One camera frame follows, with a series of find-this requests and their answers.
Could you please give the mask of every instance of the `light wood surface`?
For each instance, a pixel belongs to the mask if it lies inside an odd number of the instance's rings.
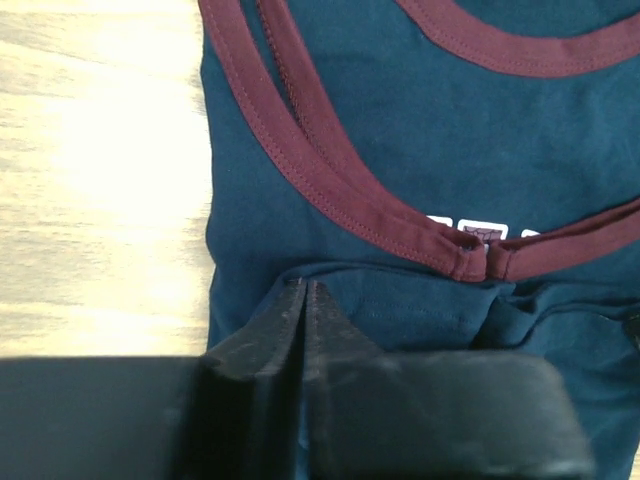
[[[0,0],[0,355],[202,351],[200,55],[195,1]]]

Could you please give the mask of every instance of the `maroon trim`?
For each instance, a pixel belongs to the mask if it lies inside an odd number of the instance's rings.
[[[436,45],[482,67],[528,77],[593,72],[640,55],[640,13],[573,38],[514,35],[467,13],[455,0],[396,0]]]
[[[595,260],[640,239],[638,198],[555,232],[493,242],[485,256],[476,237],[426,218],[368,171],[284,0],[264,2],[262,13],[301,126],[271,81],[238,0],[200,0],[200,8],[236,101],[276,167],[325,216],[379,248],[458,281],[518,281]]]

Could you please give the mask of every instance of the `clothing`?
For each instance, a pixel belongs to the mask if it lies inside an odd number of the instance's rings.
[[[640,1],[257,4],[200,0],[209,344],[322,281],[385,349],[547,358],[628,477]]]

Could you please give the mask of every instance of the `garment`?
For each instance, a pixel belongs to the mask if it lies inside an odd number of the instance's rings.
[[[322,281],[388,350],[517,349],[640,437],[640,1],[200,0],[215,345]]]

